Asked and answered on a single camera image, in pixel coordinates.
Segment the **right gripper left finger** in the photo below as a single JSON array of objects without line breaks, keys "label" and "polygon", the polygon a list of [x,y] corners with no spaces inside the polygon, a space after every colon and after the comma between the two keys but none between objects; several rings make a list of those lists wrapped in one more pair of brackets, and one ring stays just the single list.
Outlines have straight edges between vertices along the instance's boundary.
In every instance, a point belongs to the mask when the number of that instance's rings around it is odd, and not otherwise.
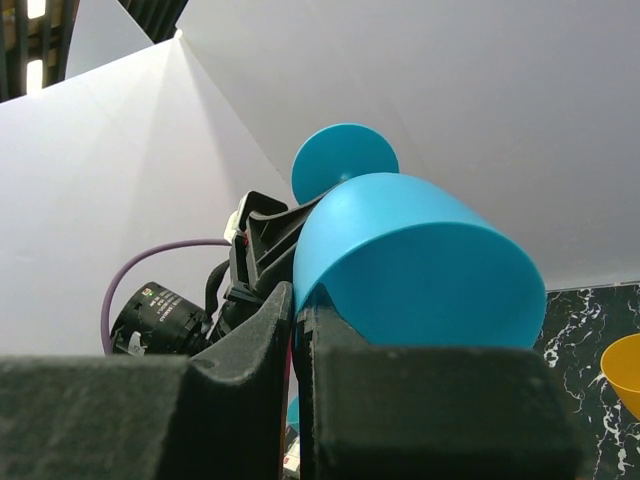
[{"label": "right gripper left finger", "polygon": [[5,479],[277,479],[293,293],[187,358],[3,357]]}]

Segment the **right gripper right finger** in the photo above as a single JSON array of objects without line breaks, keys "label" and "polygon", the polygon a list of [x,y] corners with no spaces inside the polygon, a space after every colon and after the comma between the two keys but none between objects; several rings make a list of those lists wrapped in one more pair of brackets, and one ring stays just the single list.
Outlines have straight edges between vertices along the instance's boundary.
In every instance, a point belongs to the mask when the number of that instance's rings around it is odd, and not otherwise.
[{"label": "right gripper right finger", "polygon": [[574,479],[583,452],[530,350],[375,346],[330,300],[298,314],[305,479]]}]

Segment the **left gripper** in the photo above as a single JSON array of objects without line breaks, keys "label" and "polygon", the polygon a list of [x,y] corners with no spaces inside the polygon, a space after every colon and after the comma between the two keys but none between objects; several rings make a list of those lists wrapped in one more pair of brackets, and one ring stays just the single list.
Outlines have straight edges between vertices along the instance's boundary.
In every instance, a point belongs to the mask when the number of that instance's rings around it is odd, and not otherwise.
[{"label": "left gripper", "polygon": [[246,235],[230,239],[191,239],[152,247],[128,260],[108,285],[112,304],[125,275],[147,258],[172,250],[229,246],[229,258],[209,273],[204,305],[157,283],[147,282],[108,320],[108,353],[194,356],[257,313],[276,285],[293,279],[293,260],[302,228],[320,199],[288,208],[250,191]]}]

